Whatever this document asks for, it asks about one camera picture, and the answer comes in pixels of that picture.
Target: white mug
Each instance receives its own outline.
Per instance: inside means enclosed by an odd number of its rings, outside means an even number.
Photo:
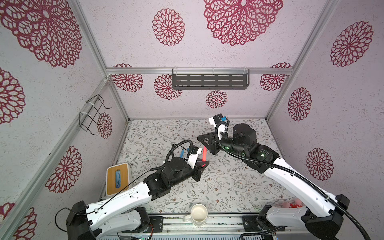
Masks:
[[[207,208],[202,204],[196,204],[191,209],[191,214],[183,217],[183,222],[192,220],[193,225],[201,227],[205,224],[208,217]]]

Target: red flower pattern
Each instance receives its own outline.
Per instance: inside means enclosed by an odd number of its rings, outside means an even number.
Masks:
[[[100,114],[97,120],[97,130],[102,138],[108,138],[112,133],[112,120],[108,113]]]
[[[210,92],[205,98],[205,102],[211,108],[219,108],[227,103],[228,96],[225,92],[220,90],[214,90]]]
[[[18,118],[25,106],[25,95],[19,81],[0,68],[0,124]]]
[[[50,192],[63,193],[68,191],[79,179],[83,167],[82,161],[79,150],[70,146],[45,186]]]
[[[333,161],[324,149],[314,148],[307,155],[307,168],[318,180],[327,180],[333,174]]]
[[[265,33],[283,0],[204,0],[207,28],[221,43],[244,45]]]
[[[163,8],[157,12],[152,21],[152,29],[156,38],[165,46],[178,44],[185,32],[182,17],[169,8]]]
[[[133,68],[129,64],[119,63],[115,68]],[[114,74],[111,75],[113,82],[127,92],[136,92],[143,87],[143,78],[141,74]]]
[[[20,46],[38,60],[66,68],[79,58],[79,25],[66,0],[2,0],[0,16]]]
[[[372,42],[372,26],[360,21],[344,29],[331,49],[331,61],[338,67],[351,65],[363,56]]]
[[[305,88],[298,88],[289,98],[288,113],[295,121],[303,120],[310,112],[311,104],[310,92]]]
[[[24,217],[21,225],[17,228],[15,234],[13,235],[13,240],[31,240],[35,235],[35,229],[37,226],[36,217],[37,214],[35,213],[35,208],[31,207],[28,215]]]
[[[168,100],[178,98],[183,92],[183,90],[172,88],[172,76],[169,74],[158,76],[153,83],[153,87],[157,95]]]
[[[278,63],[271,68],[291,68],[289,63]],[[268,91],[279,89],[287,75],[285,74],[264,74],[260,78],[260,86]]]
[[[14,205],[14,203],[7,202],[6,204],[0,206],[0,224],[4,221],[5,217],[8,215]]]

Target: black bracket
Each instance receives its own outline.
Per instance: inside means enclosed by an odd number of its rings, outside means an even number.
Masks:
[[[257,222],[257,215],[243,216],[243,227],[246,232],[260,232],[263,229]]]
[[[159,217],[150,216],[149,217],[149,223],[153,225],[153,232],[154,233],[163,231],[163,221],[164,221],[164,217],[161,217],[161,216],[159,216]],[[143,232],[150,233],[151,231],[152,231],[152,227],[149,226]],[[122,231],[122,233],[138,233],[138,232],[139,232],[138,229],[135,229],[133,231]]]
[[[190,89],[247,89],[249,69],[243,74],[177,74],[172,69],[172,88]]]

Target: floral tablecloth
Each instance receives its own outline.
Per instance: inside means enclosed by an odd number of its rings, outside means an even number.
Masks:
[[[264,119],[232,119],[230,136],[238,123],[249,124],[256,130],[259,143],[278,152]],[[127,162],[135,179],[149,168],[162,165],[172,144],[191,139],[195,145],[203,147],[197,136],[213,130],[207,120],[133,120],[118,163]],[[208,152],[207,161],[210,164],[199,182],[190,178],[172,187],[169,194],[145,204],[147,212],[186,213],[197,203],[204,204],[209,212],[258,212],[264,205],[279,206],[294,198],[274,180],[223,151],[215,156]]]

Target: robotic arm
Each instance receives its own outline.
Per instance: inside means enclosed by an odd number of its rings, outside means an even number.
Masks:
[[[294,176],[295,174],[290,174],[277,167],[270,167],[271,164],[275,164],[292,170],[292,172],[297,172],[284,159],[280,158],[277,152],[257,143],[256,132],[249,125],[235,125],[233,138],[229,138],[229,121],[226,124],[223,123],[226,120],[222,114],[210,118],[209,122],[216,128],[217,135],[216,132],[211,132],[200,135],[197,139],[214,155],[223,149],[225,152],[262,162],[254,163],[243,159],[249,167],[277,181],[306,205],[294,209],[265,206],[257,218],[258,225],[261,226],[262,230],[269,231],[278,226],[306,228],[322,240],[332,240],[343,223],[343,213],[336,209],[329,199],[333,199],[345,210],[349,205],[349,199],[342,194],[335,196],[318,187],[328,196],[325,198],[306,182]]]
[[[188,141],[191,145],[187,158],[174,157],[168,161],[171,153]],[[149,217],[145,208],[137,206],[166,195],[172,186],[190,177],[198,182],[209,165],[209,161],[203,162],[197,158],[201,150],[190,140],[185,140],[171,149],[162,166],[151,169],[157,170],[155,173],[133,188],[89,205],[84,201],[74,204],[66,220],[68,240],[95,240],[122,230],[145,230],[149,225]],[[135,210],[122,214],[135,207]]]
[[[333,240],[346,215],[357,226],[365,239],[370,239],[363,227],[346,210],[349,199],[340,194],[325,192],[305,177],[298,174],[279,154],[256,141],[256,131],[247,124],[233,127],[233,138],[228,137],[229,121],[222,114],[209,119],[215,131],[197,139],[213,154],[223,150],[242,159],[249,167],[264,174],[295,194],[306,206],[300,208],[277,208],[266,205],[257,217],[261,230],[274,232],[276,227],[306,228],[321,240]],[[173,151],[184,143],[190,143],[186,159],[174,157]],[[72,207],[66,220],[69,240],[95,240],[122,230],[142,232],[149,225],[149,217],[143,207],[170,192],[172,186],[192,177],[199,181],[208,161],[198,159],[202,149],[184,140],[172,146],[164,164],[143,182],[112,198],[86,205],[80,201]]]

